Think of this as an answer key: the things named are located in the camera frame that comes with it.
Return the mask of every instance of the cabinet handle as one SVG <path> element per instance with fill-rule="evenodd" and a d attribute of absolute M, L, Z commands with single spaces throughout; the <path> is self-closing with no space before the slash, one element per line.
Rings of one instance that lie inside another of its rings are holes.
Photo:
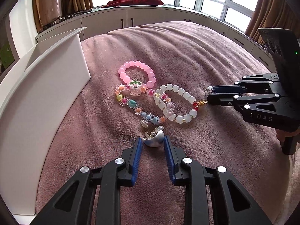
<path fill-rule="evenodd" d="M 261 61 L 263 61 L 267 66 L 269 66 L 269 64 L 267 64 L 261 57 L 259 57 L 259 59 L 260 59 Z"/>
<path fill-rule="evenodd" d="M 234 38 L 236 41 L 240 42 L 239 40 L 237 40 L 236 38 Z M 245 45 L 244 43 L 240 42 L 243 46 Z"/>

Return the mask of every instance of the pink beaded bracelet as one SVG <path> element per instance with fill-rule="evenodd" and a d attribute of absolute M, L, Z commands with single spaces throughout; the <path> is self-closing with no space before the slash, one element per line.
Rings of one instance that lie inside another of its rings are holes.
<path fill-rule="evenodd" d="M 148 65 L 141 63 L 140 61 L 126 62 L 119 68 L 118 73 L 120 74 L 120 78 L 124 81 L 124 83 L 128 84 L 131 81 L 130 77 L 127 76 L 127 74 L 125 73 L 125 70 L 133 66 L 139 67 L 140 69 L 143 69 L 147 73 L 149 81 L 146 83 L 146 86 L 148 87 L 148 89 L 154 87 L 156 78 L 155 78 L 155 74 L 153 73 L 153 70 Z"/>

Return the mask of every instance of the white beaded bracelet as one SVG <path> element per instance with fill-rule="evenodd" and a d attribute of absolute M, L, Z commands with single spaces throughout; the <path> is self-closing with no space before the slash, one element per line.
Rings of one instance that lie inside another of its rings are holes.
<path fill-rule="evenodd" d="M 193 105 L 193 109 L 189 111 L 188 114 L 184 116 L 178 115 L 173 112 L 175 105 L 172 102 L 171 98 L 165 93 L 166 91 L 177 92 L 179 95 L 183 96 L 184 99 L 188 100 L 190 104 Z M 182 124 L 183 122 L 191 122 L 193 118 L 197 116 L 198 107 L 207 103 L 207 101 L 198 101 L 196 102 L 196 98 L 191 96 L 190 93 L 186 92 L 183 88 L 180 88 L 177 85 L 167 84 L 162 85 L 159 89 L 155 91 L 154 94 L 154 102 L 163 111 L 163 114 L 170 120 L 176 121 L 178 124 Z"/>

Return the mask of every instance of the bed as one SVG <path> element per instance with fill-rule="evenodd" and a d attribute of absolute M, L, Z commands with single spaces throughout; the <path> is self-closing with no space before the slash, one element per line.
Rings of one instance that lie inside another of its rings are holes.
<path fill-rule="evenodd" d="M 53 139 L 40 177 L 36 212 L 81 166 L 103 166 L 131 147 L 136 136 L 143 136 L 138 116 L 121 107 L 114 94 L 123 63 L 144 62 L 155 72 L 155 89 L 172 83 L 198 99 L 205 98 L 207 86 L 269 73 L 228 38 L 191 22 L 126 28 L 89 38 L 81 45 L 91 80 Z M 128 74 L 132 79 L 147 79 L 138 69 L 128 69 Z M 178 113 L 191 108 L 178 95 L 172 97 Z M 147 96 L 138 101 L 144 109 L 161 113 Z M 167 120 L 164 133 L 203 165 L 229 168 L 273 223 L 285 222 L 299 202 L 297 155 L 283 155 L 274 129 L 244 122 L 233 108 L 204 106 L 190 123 Z M 183 211 L 184 190 L 171 185 L 163 148 L 145 146 L 136 185 L 121 190 L 122 224 L 179 225 Z"/>

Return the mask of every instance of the white cabinet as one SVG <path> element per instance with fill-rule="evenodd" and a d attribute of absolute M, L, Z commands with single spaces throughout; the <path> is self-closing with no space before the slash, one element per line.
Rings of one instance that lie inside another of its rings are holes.
<path fill-rule="evenodd" d="M 64 33 L 66 31 L 71 31 L 71 30 L 74 30 L 74 29 L 78 29 L 78 28 L 81 28 L 81 27 L 82 26 L 81 26 L 81 20 L 80 19 L 76 19 L 76 20 L 73 20 L 73 21 L 68 22 L 68 23 L 66 21 L 66 23 L 64 23 L 62 25 L 58 24 L 56 28 L 54 27 L 49 32 L 47 32 L 47 33 L 43 34 L 41 37 L 37 38 L 37 41 L 40 42 L 40 41 L 48 39 L 52 36 Z M 79 34 L 79 38 L 80 38 L 80 41 L 84 40 L 82 32 Z"/>
<path fill-rule="evenodd" d="M 107 32 L 127 27 L 127 10 L 110 10 L 92 14 L 81 19 L 84 30 L 84 39 L 95 35 L 106 34 Z"/>
<path fill-rule="evenodd" d="M 273 60 L 259 48 L 259 45 L 253 47 L 251 55 L 254 56 L 258 61 L 260 61 L 272 73 L 276 72 L 276 67 Z"/>
<path fill-rule="evenodd" d="M 205 16 L 175 9 L 132 8 L 127 9 L 127 27 L 156 24 L 168 21 L 189 21 L 204 25 Z"/>
<path fill-rule="evenodd" d="M 214 19 L 211 19 L 210 17 L 206 17 L 204 26 L 207 28 L 210 28 L 224 36 L 227 35 L 227 32 L 229 30 L 229 28 L 227 26 L 225 26 L 223 23 L 217 22 Z"/>
<path fill-rule="evenodd" d="M 246 51 L 250 53 L 254 47 L 254 44 L 250 41 L 250 39 L 245 38 L 240 33 L 232 29 L 228 29 L 226 37 L 231 39 L 232 41 L 234 41 L 235 43 L 237 43 L 239 46 L 241 46 L 242 48 L 244 48 Z"/>

